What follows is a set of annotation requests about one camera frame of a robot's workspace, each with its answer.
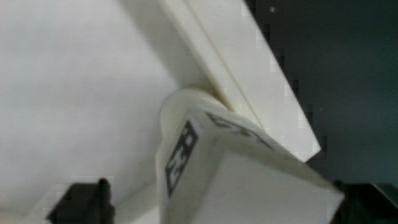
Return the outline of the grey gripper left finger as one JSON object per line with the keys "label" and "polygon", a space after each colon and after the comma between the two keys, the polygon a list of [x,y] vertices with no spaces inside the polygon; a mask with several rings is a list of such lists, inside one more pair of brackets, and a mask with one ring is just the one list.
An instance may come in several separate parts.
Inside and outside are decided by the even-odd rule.
{"label": "grey gripper left finger", "polygon": [[109,203],[109,183],[74,183],[56,202],[45,220],[49,224],[113,224],[115,208]]}

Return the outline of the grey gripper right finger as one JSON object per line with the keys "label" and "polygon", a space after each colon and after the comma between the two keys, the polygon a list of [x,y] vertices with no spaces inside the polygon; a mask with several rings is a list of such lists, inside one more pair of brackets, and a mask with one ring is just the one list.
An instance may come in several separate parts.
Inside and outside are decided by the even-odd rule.
{"label": "grey gripper right finger", "polygon": [[333,182],[344,199],[330,224],[398,224],[398,188],[392,184]]}

